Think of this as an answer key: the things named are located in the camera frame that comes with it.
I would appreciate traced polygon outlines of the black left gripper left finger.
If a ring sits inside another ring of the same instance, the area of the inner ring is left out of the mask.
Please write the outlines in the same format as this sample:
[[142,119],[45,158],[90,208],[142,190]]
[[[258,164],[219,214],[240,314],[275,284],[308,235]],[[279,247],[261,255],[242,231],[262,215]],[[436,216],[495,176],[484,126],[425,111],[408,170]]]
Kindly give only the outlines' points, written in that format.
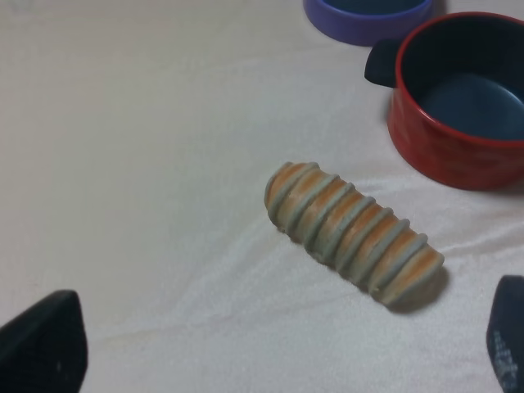
[[76,291],[54,291],[1,326],[2,392],[79,392],[87,369]]

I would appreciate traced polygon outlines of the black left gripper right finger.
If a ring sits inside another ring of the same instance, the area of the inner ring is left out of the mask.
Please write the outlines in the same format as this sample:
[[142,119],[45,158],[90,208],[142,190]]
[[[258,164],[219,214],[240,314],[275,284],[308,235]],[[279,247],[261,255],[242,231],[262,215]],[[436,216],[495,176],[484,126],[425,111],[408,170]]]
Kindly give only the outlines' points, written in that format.
[[523,276],[505,275],[496,287],[486,347],[503,392],[523,392]]

